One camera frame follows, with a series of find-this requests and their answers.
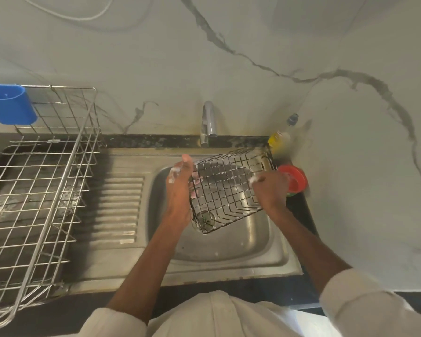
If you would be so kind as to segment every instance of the wire mesh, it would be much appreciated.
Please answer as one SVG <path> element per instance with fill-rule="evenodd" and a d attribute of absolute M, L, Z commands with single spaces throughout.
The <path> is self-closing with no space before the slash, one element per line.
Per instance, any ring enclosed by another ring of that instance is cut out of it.
<path fill-rule="evenodd" d="M 274 169 L 268 150 L 238 149 L 194 164 L 199 183 L 191 189 L 190 204 L 193 221 L 203 234 L 261 210 L 249 179 Z"/>
<path fill-rule="evenodd" d="M 100 145 L 96 90 L 24 86 L 38 119 L 0 124 L 0 327 L 62 286 L 76 210 Z"/>

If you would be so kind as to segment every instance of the black countertop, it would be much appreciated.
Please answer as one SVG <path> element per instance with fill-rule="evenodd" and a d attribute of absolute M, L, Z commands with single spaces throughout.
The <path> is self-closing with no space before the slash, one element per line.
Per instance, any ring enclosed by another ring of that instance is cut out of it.
<path fill-rule="evenodd" d="M 211 147 L 258 147 L 266 145 L 265 136 L 218 136 Z M 198 147 L 199 136 L 176 135 L 103 135 L 107 147 Z M 295 217 L 316 234 L 315 225 L 304 195 L 288 198 L 287 207 Z M 249 302 L 270 301 L 295 308 L 318 306 L 318 294 L 307 273 L 288 277 L 271 277 L 194 283 L 162 287 L 157 296 L 153 317 L 172 309 L 198 293 L 222 290 Z M 19 311 L 14 320 L 0 329 L 0 336 L 54 336 L 77 333 L 91 312 L 105 306 L 113 292 L 88 293 L 61 297 L 42 306 Z"/>

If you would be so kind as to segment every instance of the faucet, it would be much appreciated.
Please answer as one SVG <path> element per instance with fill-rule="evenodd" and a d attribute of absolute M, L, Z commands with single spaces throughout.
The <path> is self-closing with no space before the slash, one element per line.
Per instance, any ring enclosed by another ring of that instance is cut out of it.
<path fill-rule="evenodd" d="M 217 137 L 217 128 L 215 126 L 214 104 L 211 101 L 205 101 L 201 118 L 200 144 L 202 148 L 209 147 L 209 137 Z"/>

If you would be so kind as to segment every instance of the person's left hand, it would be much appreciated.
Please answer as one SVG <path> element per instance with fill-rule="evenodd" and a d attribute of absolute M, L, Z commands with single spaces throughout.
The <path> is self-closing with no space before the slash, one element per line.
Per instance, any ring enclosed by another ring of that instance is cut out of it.
<path fill-rule="evenodd" d="M 182 162 L 175 164 L 165 180 L 167 189 L 167 209 L 164 218 L 184 229 L 192 219 L 189 200 L 189 179 L 193 172 L 193 162 L 189 155 L 182 155 Z"/>

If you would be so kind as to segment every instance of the wire dish rack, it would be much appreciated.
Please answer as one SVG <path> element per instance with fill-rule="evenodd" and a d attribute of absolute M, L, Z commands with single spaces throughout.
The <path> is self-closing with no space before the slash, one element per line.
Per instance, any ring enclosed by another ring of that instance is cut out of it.
<path fill-rule="evenodd" d="M 101 143 L 94 88 L 24 87 L 37 121 L 0 124 L 0 139 L 10 142 L 0 154 L 0 327 L 62 286 Z"/>
<path fill-rule="evenodd" d="M 199 183 L 191 189 L 193 221 L 203 234 L 261 210 L 250 178 L 274 170 L 268 149 L 238 149 L 195 161 Z"/>

